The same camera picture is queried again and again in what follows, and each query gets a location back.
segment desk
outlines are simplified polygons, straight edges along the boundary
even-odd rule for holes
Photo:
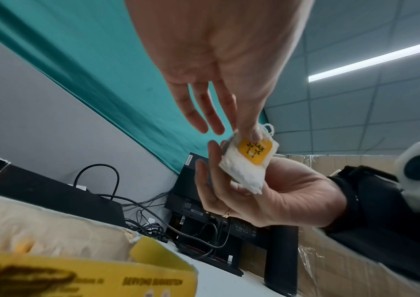
[[[168,250],[179,255],[184,261],[192,264],[199,271],[199,285],[197,297],[280,297],[278,293],[266,288],[264,280],[252,273],[243,271],[244,275],[238,277],[206,263],[194,260],[178,252],[171,243],[162,243]]]

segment gold ring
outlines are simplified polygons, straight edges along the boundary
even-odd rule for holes
[[[230,216],[230,211],[231,211],[231,208],[228,209],[228,211],[222,217],[224,217],[225,219],[228,219],[228,217]]]

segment fluorescent light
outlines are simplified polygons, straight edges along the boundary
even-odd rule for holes
[[[350,65],[342,66],[333,70],[328,70],[328,71],[321,72],[315,75],[311,75],[308,77],[308,82],[311,83],[311,82],[314,82],[323,78],[328,78],[331,76],[351,72],[354,70],[378,65],[381,63],[401,59],[407,56],[412,56],[415,54],[420,54],[420,45],[403,48],[403,49],[390,52],[390,53],[387,53],[378,57],[374,57],[371,59],[367,59],[367,60],[363,60],[357,63],[350,64]]]

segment black speaker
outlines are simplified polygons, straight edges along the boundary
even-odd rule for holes
[[[284,296],[297,295],[298,227],[271,226],[265,262],[265,285]]]

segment orange label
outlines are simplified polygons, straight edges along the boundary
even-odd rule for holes
[[[254,165],[261,165],[271,149],[272,142],[270,140],[249,142],[249,140],[243,139],[238,147],[239,152]]]

